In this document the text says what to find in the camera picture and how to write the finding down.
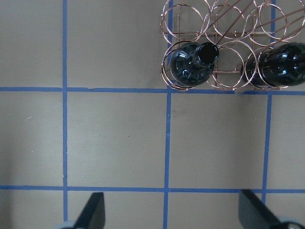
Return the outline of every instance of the blue painter's tape line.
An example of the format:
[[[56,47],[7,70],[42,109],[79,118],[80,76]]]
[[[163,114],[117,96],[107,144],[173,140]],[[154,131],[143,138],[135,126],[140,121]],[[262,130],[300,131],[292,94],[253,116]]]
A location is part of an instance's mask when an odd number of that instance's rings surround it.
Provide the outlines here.
[[[267,102],[267,118],[265,132],[265,151],[264,151],[264,169],[263,169],[263,192],[262,201],[266,202],[267,178],[268,178],[268,161],[269,161],[269,144],[270,144],[270,128],[271,128],[271,112],[272,112],[272,95],[268,95]]]
[[[67,88],[68,2],[62,2],[62,87]]]
[[[170,0],[170,2],[168,3],[168,8],[172,7],[173,6],[173,0]],[[168,28],[170,31],[173,31],[173,10],[169,11],[168,13]],[[173,36],[171,34],[168,34],[167,35],[167,39],[170,41],[170,42],[173,42]]]
[[[272,0],[272,4],[276,5],[276,0]],[[275,19],[275,7],[271,7],[271,20]],[[272,33],[272,36],[275,36],[275,21],[270,24],[270,31]],[[274,42],[275,40],[273,38],[270,38],[270,42]]]
[[[168,193],[169,193],[169,168],[170,168],[170,141],[171,141],[171,107],[172,93],[170,87],[167,93],[166,105],[166,140],[165,140],[165,170],[164,170],[164,206],[163,206],[163,229],[167,228],[168,218]]]
[[[68,1],[62,1],[62,116],[63,116],[63,220],[68,220],[68,108],[67,108],[67,39],[68,39]]]
[[[59,87],[0,87],[3,92],[65,92],[66,90]],[[150,89],[150,88],[85,88],[85,87],[68,87],[68,92],[105,92],[105,93],[161,93],[166,94],[167,89]],[[234,94],[234,91],[217,91],[206,89],[191,89],[187,92],[171,90],[173,94]],[[305,91],[246,91],[241,94],[272,94],[272,95],[305,95]]]
[[[62,186],[18,186],[0,185],[0,190],[40,190],[63,191]],[[96,192],[158,192],[163,193],[164,188],[155,187],[67,187],[68,191],[96,191]],[[254,193],[262,193],[262,189],[252,189]],[[239,189],[225,188],[169,188],[169,193],[238,193]],[[266,189],[267,194],[305,194],[305,189]]]

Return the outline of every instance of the wine bottle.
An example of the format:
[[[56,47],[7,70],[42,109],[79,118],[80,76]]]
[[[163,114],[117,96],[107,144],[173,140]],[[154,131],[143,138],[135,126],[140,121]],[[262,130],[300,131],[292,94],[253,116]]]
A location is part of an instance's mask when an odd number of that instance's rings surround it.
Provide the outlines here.
[[[270,86],[293,86],[305,82],[305,44],[287,43],[261,54],[258,69],[263,80]],[[248,79],[255,70],[255,60],[251,58],[246,63]],[[265,85],[257,72],[251,83],[254,86]]]
[[[177,82],[197,86],[211,76],[218,57],[219,50],[213,43],[188,42],[173,52],[169,66]]]

